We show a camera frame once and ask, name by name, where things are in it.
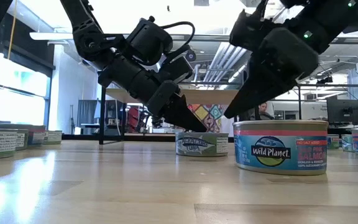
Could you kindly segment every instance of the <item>table surface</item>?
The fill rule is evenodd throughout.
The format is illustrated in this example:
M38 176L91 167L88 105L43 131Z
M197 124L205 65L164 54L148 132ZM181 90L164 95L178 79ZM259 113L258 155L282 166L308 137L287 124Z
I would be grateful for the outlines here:
M0 223L355 224L358 156L328 151L326 175L270 175L175 143L62 141L0 159Z
M228 105L238 90L181 90L188 104ZM139 103L126 90L108 88L106 94L123 103Z

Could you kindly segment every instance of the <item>wooden table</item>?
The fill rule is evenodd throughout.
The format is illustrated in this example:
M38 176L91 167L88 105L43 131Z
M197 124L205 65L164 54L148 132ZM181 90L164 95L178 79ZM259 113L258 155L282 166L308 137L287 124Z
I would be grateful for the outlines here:
M228 105L238 90L181 90L188 104ZM106 94L123 103L139 103L126 90L108 88Z

